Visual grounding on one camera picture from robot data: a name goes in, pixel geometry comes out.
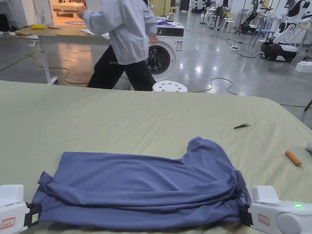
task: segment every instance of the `blue t-shirt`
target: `blue t-shirt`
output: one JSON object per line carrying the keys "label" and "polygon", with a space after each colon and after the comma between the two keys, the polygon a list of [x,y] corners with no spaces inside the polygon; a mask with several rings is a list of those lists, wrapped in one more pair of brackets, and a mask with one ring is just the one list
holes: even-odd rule
{"label": "blue t-shirt", "polygon": [[140,231],[239,222],[251,199],[217,143],[196,137],[181,159],[64,152],[43,172],[33,202],[41,221]]}

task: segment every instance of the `tweezers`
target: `tweezers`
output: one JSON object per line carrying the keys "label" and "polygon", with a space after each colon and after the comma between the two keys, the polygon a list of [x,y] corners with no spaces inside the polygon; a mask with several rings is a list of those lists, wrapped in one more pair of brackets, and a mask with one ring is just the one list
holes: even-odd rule
{"label": "tweezers", "polygon": [[234,129],[244,128],[244,127],[247,127],[247,126],[250,126],[250,125],[242,124],[242,125],[239,125],[239,126],[235,127]]}

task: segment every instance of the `white robot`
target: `white robot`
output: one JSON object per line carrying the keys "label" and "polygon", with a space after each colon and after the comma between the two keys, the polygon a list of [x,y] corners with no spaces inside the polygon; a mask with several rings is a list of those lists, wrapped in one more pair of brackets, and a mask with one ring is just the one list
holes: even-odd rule
{"label": "white robot", "polygon": [[206,0],[192,0],[192,13],[202,13],[205,10]]}
{"label": "white robot", "polygon": [[270,37],[269,41],[261,45],[261,56],[269,61],[287,61],[291,62],[297,54],[298,49],[283,42],[285,37],[294,32],[297,25],[311,23],[312,17],[306,17],[305,11],[310,2],[305,0],[289,0],[285,8],[289,11],[285,22],[279,25],[279,31]]}
{"label": "white robot", "polygon": [[252,0],[253,10],[250,16],[239,26],[239,33],[251,33],[253,34],[257,28],[257,25],[250,24],[250,22],[256,18],[259,13],[265,13],[272,10],[269,7],[262,7],[264,0]]}
{"label": "white robot", "polygon": [[[0,186],[0,234],[18,234],[37,225],[40,204],[23,201],[23,185]],[[280,201],[271,186],[256,186],[240,212],[241,223],[267,234],[312,234],[312,204]]]}
{"label": "white robot", "polygon": [[17,234],[39,223],[41,204],[24,202],[24,186],[0,186],[0,234]]}

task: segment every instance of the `red-bordered label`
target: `red-bordered label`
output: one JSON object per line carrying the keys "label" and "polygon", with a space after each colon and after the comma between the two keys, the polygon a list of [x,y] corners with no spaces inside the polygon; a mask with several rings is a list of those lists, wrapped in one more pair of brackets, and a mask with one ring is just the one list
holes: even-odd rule
{"label": "red-bordered label", "polygon": [[9,227],[13,227],[15,225],[15,220],[16,218],[10,218],[10,219],[4,219],[1,222],[1,226],[0,226],[0,230],[9,228]]}
{"label": "red-bordered label", "polygon": [[270,219],[268,217],[258,214],[258,219],[260,223],[270,226]]}

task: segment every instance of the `light gray jacket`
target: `light gray jacket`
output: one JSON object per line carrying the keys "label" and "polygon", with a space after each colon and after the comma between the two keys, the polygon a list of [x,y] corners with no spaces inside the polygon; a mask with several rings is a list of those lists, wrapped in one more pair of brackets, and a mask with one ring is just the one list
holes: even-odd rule
{"label": "light gray jacket", "polygon": [[110,33],[110,43],[121,65],[148,58],[149,38],[157,33],[157,22],[143,0],[101,0],[102,11],[86,11],[83,19],[96,35]]}

